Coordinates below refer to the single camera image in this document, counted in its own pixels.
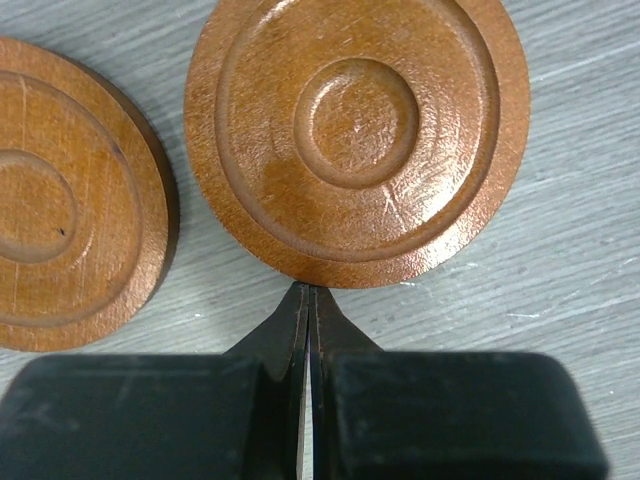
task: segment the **recessed circular groove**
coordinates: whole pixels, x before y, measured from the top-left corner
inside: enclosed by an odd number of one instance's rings
[[[0,256],[20,263],[45,262],[71,244],[77,222],[73,192],[42,158],[0,150],[0,205]]]
[[[415,147],[420,112],[411,88],[391,67],[348,58],[323,68],[296,108],[298,154],[319,178],[362,189],[390,180]]]

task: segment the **gray table surface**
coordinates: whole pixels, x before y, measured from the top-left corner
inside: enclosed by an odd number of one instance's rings
[[[124,328],[78,352],[221,352],[264,319],[290,283],[223,230],[188,165],[184,82],[215,3],[0,0],[0,35],[79,60],[137,103],[179,183],[181,237],[162,288]],[[640,3],[504,3],[527,53],[533,95],[529,145],[507,201],[439,268],[393,287],[335,293],[388,349],[557,357],[580,385],[612,478],[636,480]],[[0,350],[0,392],[32,358]]]

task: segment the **wooden coaster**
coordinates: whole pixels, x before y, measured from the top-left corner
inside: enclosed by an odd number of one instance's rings
[[[103,337],[150,297],[173,254],[162,146],[115,87],[0,38],[0,345]]]
[[[527,65],[498,0],[221,0],[189,71],[200,188],[305,282],[419,275],[475,237],[520,164]]]

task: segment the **round wooden disc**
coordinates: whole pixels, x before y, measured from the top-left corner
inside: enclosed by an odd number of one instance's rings
[[[514,180],[529,103],[498,0],[221,0],[186,134],[249,251],[305,282],[372,287],[478,234]]]
[[[51,351],[111,333],[173,251],[160,142],[104,79],[9,38],[0,132],[0,345]]]

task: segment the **wooden saucer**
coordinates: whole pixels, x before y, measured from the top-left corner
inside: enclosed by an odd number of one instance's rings
[[[0,345],[103,337],[172,256],[177,196],[139,111],[93,72],[0,38]]]
[[[221,0],[186,91],[211,208],[299,280],[373,287],[475,237],[529,127],[527,65],[498,0]]]

